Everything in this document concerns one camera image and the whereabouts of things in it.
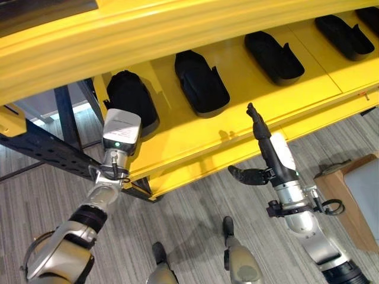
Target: yellow shelf edge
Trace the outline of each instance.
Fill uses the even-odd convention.
[[[301,120],[281,125],[271,131],[280,131],[283,133],[287,141],[292,141],[378,105],[379,91],[372,92],[369,101],[365,96],[357,95],[353,98],[349,98],[341,104],[329,106],[316,114],[308,115]],[[243,140],[227,149],[200,156],[184,165],[173,167],[152,175],[149,181],[150,187],[153,191],[152,199],[190,182],[204,178],[212,173],[216,173],[230,164],[242,162],[259,154],[258,144],[256,140],[251,137],[250,139]]]
[[[277,27],[267,32],[280,44],[290,42],[306,73],[291,86],[273,85],[248,55],[243,46],[243,37],[194,49],[206,58],[210,66],[217,66],[231,97],[222,114],[207,120],[196,117],[185,99],[174,71],[174,55],[126,68],[137,73],[145,83],[161,120],[155,136],[144,141],[136,158],[131,160],[132,180],[154,175],[248,138],[251,125],[243,119],[243,115],[250,101],[260,109],[268,125],[275,127],[379,86],[378,80],[341,93],[289,28]],[[104,116],[107,110],[102,101],[108,99],[105,86],[111,75],[121,70],[94,77]]]
[[[0,39],[0,105],[109,70],[377,0],[99,1]]]

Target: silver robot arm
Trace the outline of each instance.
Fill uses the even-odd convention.
[[[127,158],[134,154],[140,132],[138,115],[119,109],[109,109],[104,124],[103,164],[92,169],[95,186],[68,221],[53,233],[45,234],[28,249],[23,270],[32,284],[84,283],[94,264],[90,249],[107,218],[113,212],[124,180]],[[43,246],[34,260],[29,257],[35,248]]]
[[[247,113],[253,119],[253,133],[258,140],[262,157],[268,168],[241,170],[229,166],[230,173],[247,185],[265,185],[269,181],[274,187],[279,202],[268,203],[266,209],[270,217],[284,217],[290,232],[297,237],[305,251],[323,273],[330,284],[366,284],[370,281],[351,260],[341,245],[329,237],[321,228],[314,212],[338,215],[345,210],[340,200],[332,199],[321,203],[316,188],[302,189],[294,159],[284,138],[279,133],[271,135],[263,118],[250,103]],[[311,206],[305,193],[313,197]],[[333,203],[339,207],[331,211],[326,205]]]

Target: black object on shelf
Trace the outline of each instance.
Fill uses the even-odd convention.
[[[107,86],[109,101],[104,101],[109,108],[130,111],[141,117],[141,137],[152,133],[159,125],[150,93],[137,74],[127,70],[114,75]]]
[[[362,60],[375,49],[358,24],[351,28],[334,15],[316,18],[315,22],[321,33],[349,60]]]
[[[297,81],[305,70],[290,45],[283,47],[270,34],[263,31],[247,34],[245,46],[258,64],[277,85],[289,85]]]
[[[176,54],[175,72],[187,100],[198,116],[215,116],[229,103],[229,93],[216,67],[210,69],[202,55],[192,50]]]
[[[359,19],[365,22],[379,36],[379,8],[368,7],[355,10]]]

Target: yellow panel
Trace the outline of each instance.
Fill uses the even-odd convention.
[[[379,38],[356,15],[355,12],[336,14],[350,27],[359,28],[375,45],[375,50],[363,61],[346,59],[316,28],[314,20],[288,25],[309,52],[317,59],[342,92],[348,92],[367,84],[379,82]]]
[[[279,127],[272,132],[282,132]],[[202,155],[194,160],[181,164],[178,167],[154,173],[149,177],[153,198],[174,190],[187,183],[201,179],[230,164],[236,164],[261,153],[258,141],[251,136],[232,146]]]
[[[355,95],[338,107],[330,106],[322,112],[306,115],[281,126],[287,137],[295,139],[378,104],[379,91],[376,89],[366,95]]]
[[[299,138],[331,123],[342,120],[350,115],[359,113],[365,109],[377,106],[379,92],[370,94],[368,101],[365,96],[355,96],[318,113],[308,115],[301,120],[295,120],[284,124],[282,127],[273,128],[271,132],[280,131],[287,141]],[[239,163],[260,154],[257,141],[252,137],[236,143],[228,148],[202,155],[178,167],[157,172],[150,177],[150,187],[153,198],[186,185],[194,180],[224,169],[230,164]]]
[[[377,0],[100,0],[0,39],[0,105],[181,50]]]
[[[0,133],[13,137],[26,132],[24,112],[13,104],[0,106]]]
[[[210,66],[217,66],[231,97],[226,110],[213,118],[198,118],[193,113],[176,78],[174,55],[129,68],[150,90],[160,116],[156,135],[142,143],[131,163],[132,180],[249,137],[251,123],[245,113],[250,101],[274,127],[344,96],[287,27],[267,32],[281,44],[290,43],[306,69],[305,74],[291,86],[273,85],[245,50],[243,37],[194,49]],[[102,80],[105,81],[97,76],[96,85]],[[104,90],[97,89],[101,102]]]

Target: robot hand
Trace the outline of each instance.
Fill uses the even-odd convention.
[[[344,211],[341,201],[320,202],[317,192],[310,190],[316,203],[313,207],[298,182],[298,174],[290,149],[279,133],[271,135],[263,118],[258,114],[252,103],[249,103],[248,115],[253,119],[253,134],[258,140],[262,157],[267,169],[241,170],[229,166],[229,172],[238,181],[247,185],[264,185],[271,182],[278,195],[276,200],[268,203],[266,209],[270,217],[284,217],[290,232],[297,237],[305,251],[317,264],[330,284],[366,284],[369,283],[359,267],[350,259],[338,242],[322,230],[314,211],[337,215]],[[334,211],[323,207],[331,203],[339,203]]]

